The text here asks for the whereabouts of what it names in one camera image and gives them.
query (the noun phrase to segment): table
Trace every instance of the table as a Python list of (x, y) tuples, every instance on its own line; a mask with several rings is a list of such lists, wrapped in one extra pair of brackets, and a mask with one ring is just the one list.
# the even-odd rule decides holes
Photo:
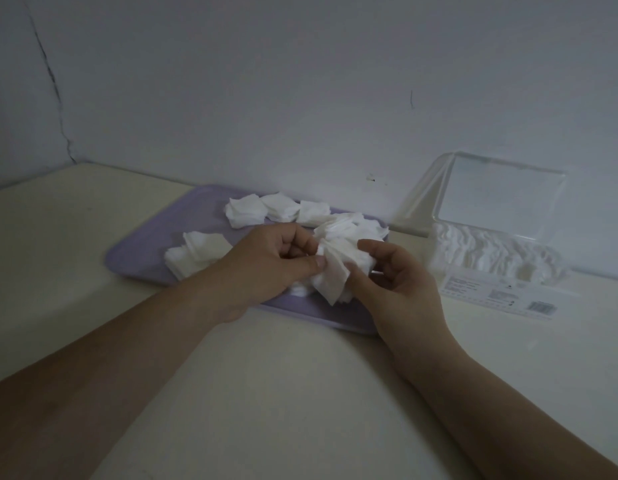
[[(80, 164), (0, 191), (0, 379), (159, 290), (102, 259), (190, 188)], [(569, 323), (443, 306), (474, 358), (618, 463), (618, 282), (566, 286), (583, 296)], [(201, 477), (477, 476), (378, 339), (252, 309), (201, 342), (93, 475)]]

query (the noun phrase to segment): white wall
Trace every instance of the white wall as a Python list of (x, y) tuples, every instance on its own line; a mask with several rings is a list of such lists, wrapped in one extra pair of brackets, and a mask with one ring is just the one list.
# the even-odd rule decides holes
[(553, 243), (618, 275), (618, 0), (30, 3), (80, 156), (385, 218), (444, 152), (568, 169)]
[(0, 187), (70, 164), (57, 99), (21, 0), (0, 0)]

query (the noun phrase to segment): transparent plastic lid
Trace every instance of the transparent plastic lid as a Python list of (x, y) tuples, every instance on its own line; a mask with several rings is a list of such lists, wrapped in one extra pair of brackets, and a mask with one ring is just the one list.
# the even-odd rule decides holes
[(546, 242), (566, 181), (561, 171), (457, 152), (450, 157), (433, 218)]

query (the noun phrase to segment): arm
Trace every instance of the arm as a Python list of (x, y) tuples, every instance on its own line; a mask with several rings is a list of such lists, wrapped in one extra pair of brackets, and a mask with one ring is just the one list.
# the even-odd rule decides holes
[(348, 286), (401, 375), (489, 479), (618, 479), (618, 467), (472, 360), (449, 332), (434, 278), (406, 250), (361, 240), (378, 260)]
[(0, 478), (88, 478), (209, 330), (318, 273), (317, 248), (295, 224), (257, 228), (208, 269), (2, 380)]

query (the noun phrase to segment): crack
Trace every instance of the crack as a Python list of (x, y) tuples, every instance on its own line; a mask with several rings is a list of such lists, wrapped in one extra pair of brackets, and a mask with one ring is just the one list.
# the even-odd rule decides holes
[(64, 104), (62, 103), (62, 97), (60, 96), (60, 88), (58, 87), (58, 82), (55, 78), (55, 74), (53, 73), (53, 69), (51, 69), (51, 66), (49, 65), (49, 58), (47, 57), (44, 46), (42, 45), (42, 41), (40, 40), (40, 34), (37, 32), (37, 27), (35, 26), (33, 15), (31, 14), (31, 8), (29, 8), (26, 0), (22, 0), (22, 3), (24, 3), (26, 14), (29, 18), (29, 23), (31, 23), (31, 28), (33, 29), (33, 35), (35, 35), (37, 46), (40, 48), (42, 60), (44, 61), (44, 65), (46, 65), (46, 71), (49, 74), (51, 83), (53, 84), (53, 92), (55, 93), (55, 98), (58, 100), (58, 119), (60, 121), (60, 133), (67, 141), (67, 155), (69, 156), (73, 164), (77, 164), (78, 162), (73, 157), (73, 140), (67, 136), (64, 130)]

